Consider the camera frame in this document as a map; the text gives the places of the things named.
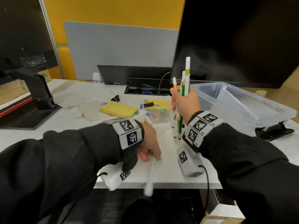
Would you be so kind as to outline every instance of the qr code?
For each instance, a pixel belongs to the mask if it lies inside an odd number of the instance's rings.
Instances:
[[[131,122],[129,120],[119,122],[119,124],[121,125],[121,127],[123,128],[124,131],[129,131],[129,130],[134,129],[133,125],[131,124]]]
[[[128,177],[130,173],[131,173],[130,171],[121,173],[121,175],[120,175],[121,179],[125,180],[125,178]]]
[[[216,116],[212,115],[212,114],[207,114],[206,116],[202,117],[205,121],[211,123],[214,120],[218,119]]]
[[[127,134],[128,146],[137,142],[137,131]]]
[[[183,163],[187,160],[185,151],[183,151],[181,154],[179,154],[179,157],[180,157],[181,163]]]
[[[200,176],[200,173],[198,172],[195,172],[194,174],[190,175],[190,177],[198,177],[198,176]]]
[[[206,125],[207,123],[200,119],[193,125],[193,127],[200,132]]]
[[[188,134],[188,138],[194,143],[197,135],[198,134],[194,130],[190,129],[190,132]]]

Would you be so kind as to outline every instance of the hand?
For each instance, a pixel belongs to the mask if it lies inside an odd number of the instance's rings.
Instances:
[[[144,139],[137,150],[137,155],[145,162],[150,161],[150,156],[154,156],[156,160],[160,160],[161,150],[157,141],[155,128],[144,122],[141,122],[141,124],[144,128]]]
[[[196,91],[193,88],[190,88],[189,94],[183,97],[175,88],[170,89],[171,92],[171,105],[173,108],[172,111],[175,111],[176,108],[178,112],[183,117],[186,124],[188,124],[192,115],[200,111],[200,102]]]

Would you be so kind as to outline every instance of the black cable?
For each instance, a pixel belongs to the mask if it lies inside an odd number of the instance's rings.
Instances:
[[[146,87],[150,87],[150,88],[154,89],[157,92],[157,94],[159,94],[158,91],[155,89],[155,87],[148,85],[148,84],[141,84],[136,87],[136,90],[139,91],[141,88],[146,88]]]
[[[162,79],[161,79],[161,81],[160,81],[160,84],[159,84],[159,93],[158,93],[158,94],[160,94],[160,87],[161,87],[161,82],[162,82],[163,78],[164,78],[167,74],[169,74],[169,73],[171,73],[171,71],[169,71],[169,72],[167,72],[165,75],[163,75],[163,77],[162,77]]]
[[[207,205],[209,203],[209,197],[210,197],[210,182],[209,182],[209,176],[207,174],[207,169],[204,167],[204,165],[198,165],[198,167],[204,168],[204,171],[206,172],[207,175],[207,199],[206,199],[206,204],[204,206],[204,213],[207,211]]]
[[[100,173],[97,175],[97,178],[100,177],[102,174],[107,175],[106,172]],[[89,184],[93,179],[91,179],[90,181],[88,181],[86,184],[84,184],[83,186],[81,186],[78,190],[80,190],[81,188],[83,188],[84,186],[86,186],[87,184]],[[70,215],[71,211],[73,210],[74,206],[76,205],[77,201],[72,205],[72,207],[69,209],[68,213],[66,214],[66,216],[64,217],[64,219],[62,220],[62,222],[60,224],[63,224],[65,222],[65,220],[68,218],[68,216]]]

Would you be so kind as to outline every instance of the yellow sticky note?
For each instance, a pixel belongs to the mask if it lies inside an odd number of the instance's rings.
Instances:
[[[146,109],[148,110],[153,110],[153,109],[166,109],[167,112],[170,112],[170,101],[162,101],[162,100],[154,100],[154,99],[148,99],[147,100],[149,103],[154,102],[153,107],[147,107]]]
[[[116,117],[133,117],[138,108],[125,105],[119,102],[110,101],[108,104],[101,106],[102,113],[110,114]]]

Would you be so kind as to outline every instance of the person's left hand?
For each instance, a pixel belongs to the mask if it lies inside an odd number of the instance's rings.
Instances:
[[[149,162],[150,156],[154,156],[156,160],[160,160],[161,150],[157,141],[155,128],[147,123],[141,122],[141,124],[144,128],[144,139],[137,150],[137,155],[144,162]]]

